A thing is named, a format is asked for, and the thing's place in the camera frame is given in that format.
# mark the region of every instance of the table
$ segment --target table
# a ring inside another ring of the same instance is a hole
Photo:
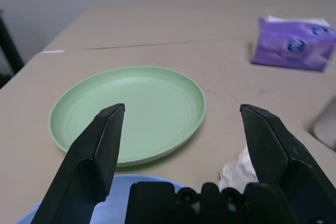
[[[88,9],[45,50],[114,48],[255,38],[257,18],[324,17],[336,24],[336,0],[165,0]]]

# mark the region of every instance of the tissue pack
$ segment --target tissue pack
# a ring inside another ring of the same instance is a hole
[[[259,19],[252,63],[323,71],[331,58],[336,31],[320,19]]]

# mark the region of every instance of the plastic plate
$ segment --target plastic plate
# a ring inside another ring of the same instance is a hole
[[[88,78],[66,92],[49,118],[64,151],[103,108],[125,104],[118,166],[137,165],[181,146],[205,114],[203,91],[187,76],[159,67],[129,67]]]

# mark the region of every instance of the gray object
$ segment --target gray object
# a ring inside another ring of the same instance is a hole
[[[336,151],[336,97],[328,103],[311,127],[311,134]]]

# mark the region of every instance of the plate rim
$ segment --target plate rim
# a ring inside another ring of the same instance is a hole
[[[190,138],[191,136],[197,131],[197,129],[199,128],[199,126],[201,125],[201,123],[203,122],[204,120],[204,117],[205,117],[205,113],[206,113],[206,107],[207,107],[207,104],[206,104],[206,98],[205,98],[205,94],[202,90],[202,88],[193,80],[191,79],[190,77],[188,77],[187,75],[183,74],[183,73],[180,73],[176,70],[173,70],[173,69],[170,69],[170,68],[165,68],[165,67],[158,67],[158,66],[146,66],[146,65],[141,65],[141,66],[128,66],[128,67],[121,67],[121,68],[113,68],[113,69],[109,69],[109,70],[106,70],[106,71],[102,71],[100,73],[96,73],[92,76],[89,76],[87,78],[85,78],[84,80],[76,83],[75,85],[73,85],[72,87],[70,87],[67,91],[65,91],[61,97],[59,97],[57,99],[57,101],[55,102],[55,104],[52,106],[51,108],[51,111],[49,113],[49,118],[48,118],[48,129],[49,129],[49,134],[51,136],[51,138],[53,139],[53,142],[62,150],[64,151],[65,153],[68,152],[68,149],[65,149],[63,146],[60,145],[60,143],[56,140],[52,130],[51,130],[51,116],[52,116],[52,113],[55,109],[55,107],[57,106],[57,104],[59,103],[59,101],[71,90],[73,89],[74,87],[80,85],[81,83],[91,79],[91,78],[94,78],[96,76],[99,76],[99,75],[102,75],[102,74],[105,74],[105,73],[108,73],[108,72],[113,72],[113,71],[117,71],[117,70],[126,70],[126,69],[132,69],[132,68],[152,68],[152,69],[162,69],[162,70],[165,70],[165,71],[170,71],[170,72],[175,72],[177,74],[180,74],[182,75],[183,77],[187,78],[189,81],[191,81],[194,85],[197,86],[197,88],[200,90],[201,92],[201,95],[202,95],[202,100],[203,100],[203,110],[202,110],[202,115],[199,117],[199,120],[197,121],[197,123],[195,124],[195,126],[189,131],[188,135],[186,137],[184,137],[184,139],[178,144],[176,145],[175,147],[165,151],[165,152],[161,152],[157,155],[154,155],[154,156],[151,156],[151,157],[148,157],[148,158],[143,158],[143,159],[139,159],[139,160],[134,160],[134,161],[129,161],[129,162],[122,162],[122,163],[117,163],[117,167],[126,167],[126,166],[133,166],[133,165],[140,165],[140,164],[144,164],[144,163],[148,163],[148,162],[151,162],[153,160],[156,160],[156,159],[159,159],[169,153],[172,153],[173,151],[175,151],[176,149],[178,149],[179,147],[181,147],[183,144],[185,144]]]

